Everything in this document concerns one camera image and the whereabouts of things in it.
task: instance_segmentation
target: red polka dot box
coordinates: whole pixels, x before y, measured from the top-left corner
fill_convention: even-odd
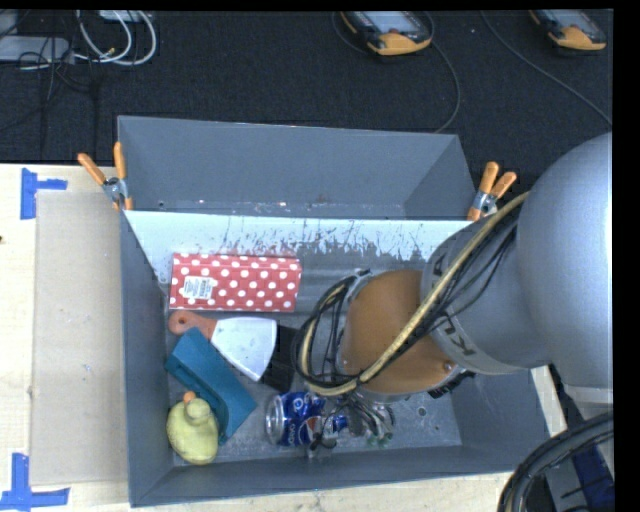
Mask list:
[[[170,309],[293,312],[296,258],[174,253]]]

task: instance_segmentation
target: gray bin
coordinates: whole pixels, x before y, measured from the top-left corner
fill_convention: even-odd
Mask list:
[[[209,216],[218,245],[199,248],[221,252],[243,240],[253,247],[247,252],[273,251],[260,240],[266,231],[250,235],[254,226],[283,218],[325,228],[373,223],[379,235],[390,234],[392,250],[346,228],[331,237],[331,230],[320,236],[312,229],[311,238],[286,241],[303,276],[295,313],[276,316],[299,327],[322,292],[355,268],[421,269],[437,246],[432,240],[446,235],[429,229],[455,232],[475,191],[454,135],[123,116],[118,139],[135,202],[135,213],[120,217],[132,506],[511,471],[549,437],[528,372],[478,375],[439,399],[417,394],[394,405],[398,427],[388,447],[341,438],[333,453],[309,460],[303,450],[269,444],[263,419],[275,392],[246,379],[256,410],[213,464],[186,464],[165,431],[184,388],[164,369],[177,339],[166,329],[164,259],[150,257],[149,249],[185,248],[189,226],[198,223],[179,217],[187,227],[178,228],[175,215]],[[230,226],[236,218],[243,240],[222,233],[224,219]]]

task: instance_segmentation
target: black floor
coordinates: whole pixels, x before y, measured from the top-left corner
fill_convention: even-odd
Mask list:
[[[597,55],[559,55],[527,11],[432,11],[424,54],[382,63],[340,37],[333,12],[152,11],[158,47],[146,64],[3,63],[0,161],[75,163],[83,151],[111,164],[120,114],[441,130],[460,137],[476,182],[496,160],[519,174],[520,193],[612,129],[613,11],[585,12],[608,37]],[[58,34],[87,53],[73,11],[19,13],[19,34]],[[82,16],[99,48],[124,46],[117,23]],[[149,30],[132,27],[139,57]]]

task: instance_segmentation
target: blue sponge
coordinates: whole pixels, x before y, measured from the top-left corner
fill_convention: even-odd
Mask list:
[[[209,403],[218,420],[221,445],[257,406],[229,363],[196,327],[180,337],[165,368]]]

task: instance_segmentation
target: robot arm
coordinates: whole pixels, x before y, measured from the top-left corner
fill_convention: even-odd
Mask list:
[[[460,293],[431,333],[476,373],[553,363],[585,417],[613,402],[611,145],[602,135],[547,170],[465,269],[467,277],[493,274]],[[432,255],[423,297],[481,227],[471,224]]]

